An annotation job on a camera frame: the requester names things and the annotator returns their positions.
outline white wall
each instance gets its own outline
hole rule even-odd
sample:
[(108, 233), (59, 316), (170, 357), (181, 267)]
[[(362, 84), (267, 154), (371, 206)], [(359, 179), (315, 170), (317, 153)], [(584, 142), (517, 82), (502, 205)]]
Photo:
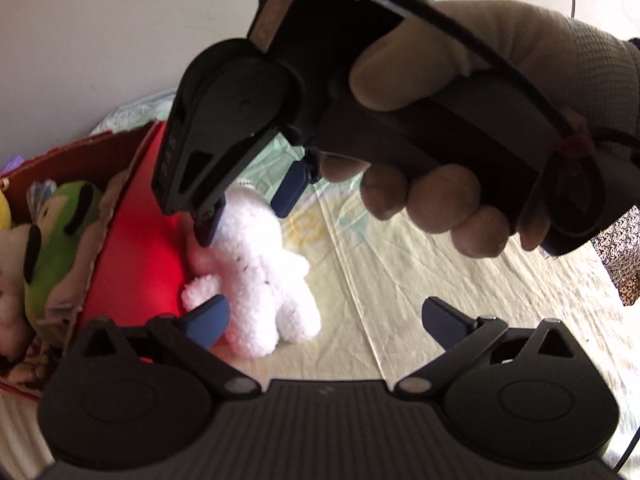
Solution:
[[(571, 0), (525, 0), (569, 12)], [(209, 44), (243, 35), (255, 0), (0, 0), (0, 165), (87, 133), (174, 86)], [(577, 17), (640, 35), (639, 0), (577, 0)]]

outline plush toy's ear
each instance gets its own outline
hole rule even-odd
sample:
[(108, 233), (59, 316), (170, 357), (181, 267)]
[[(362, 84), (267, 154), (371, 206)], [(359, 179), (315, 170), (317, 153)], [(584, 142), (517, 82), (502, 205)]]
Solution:
[(42, 246), (42, 233), (37, 225), (32, 225), (29, 229), (29, 241), (27, 241), (27, 249), (24, 254), (24, 281), (27, 285), (31, 285), (33, 274), (36, 269), (38, 256), (40, 255), (40, 247)]
[(80, 194), (78, 196), (78, 206), (74, 211), (73, 218), (65, 226), (65, 235), (73, 236), (80, 226), (84, 223), (84, 219), (89, 214), (89, 208), (94, 201), (94, 186), (91, 184), (84, 184), (80, 188)]

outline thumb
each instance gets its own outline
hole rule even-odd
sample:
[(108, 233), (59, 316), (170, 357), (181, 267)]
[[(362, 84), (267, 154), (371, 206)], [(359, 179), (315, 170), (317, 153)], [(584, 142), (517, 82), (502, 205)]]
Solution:
[[(565, 52), (569, 47), (563, 46), (571, 32), (562, 14), (507, 0), (434, 6), (516, 64), (543, 90), (549, 78), (558, 78), (558, 69), (567, 70), (559, 66), (571, 57)], [(461, 43), (409, 16), (361, 54), (352, 67), (350, 86), (361, 104), (388, 112), (431, 96), (456, 76), (488, 68)]]

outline gloved hand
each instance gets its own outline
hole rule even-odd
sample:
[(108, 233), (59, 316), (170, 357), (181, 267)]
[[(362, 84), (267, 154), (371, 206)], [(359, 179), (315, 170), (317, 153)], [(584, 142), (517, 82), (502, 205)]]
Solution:
[[(577, 130), (605, 126), (640, 134), (640, 52), (631, 43), (520, 2), (435, 5), (525, 73)], [(387, 112), (434, 94), (456, 76), (488, 68), (463, 45), (411, 16), (364, 51), (351, 70), (350, 85), (361, 104)], [(428, 132), (429, 125), (424, 127)], [(497, 256), (510, 236), (505, 215), (481, 205), (478, 179), (461, 166), (441, 166), (413, 182), (391, 166), (335, 156), (326, 156), (321, 170), (332, 182), (365, 171), (360, 192), (376, 218), (385, 220), (406, 208), (423, 231), (449, 231), (456, 249), (467, 256)], [(537, 247), (549, 229), (544, 211), (532, 218), (517, 226), (525, 250)]]

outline human hand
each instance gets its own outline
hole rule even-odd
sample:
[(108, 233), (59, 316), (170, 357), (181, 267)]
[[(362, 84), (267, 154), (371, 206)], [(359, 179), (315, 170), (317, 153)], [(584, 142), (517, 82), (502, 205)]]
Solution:
[[(561, 107), (576, 130), (604, 126), (638, 133), (640, 54), (633, 45), (520, 2), (435, 5), (509, 59)], [(351, 70), (350, 86), (361, 104), (388, 112), (431, 96), (457, 76), (488, 68), (463, 45), (411, 16), (364, 51)], [(325, 156), (321, 171), (331, 182), (364, 171), (360, 192), (373, 216), (386, 220), (406, 208), (423, 231), (450, 232), (466, 256), (497, 256), (511, 234), (506, 216), (481, 204), (478, 179), (461, 166), (441, 166), (408, 182), (392, 166)], [(550, 223), (544, 211), (527, 217), (516, 230), (522, 247), (533, 250)]]

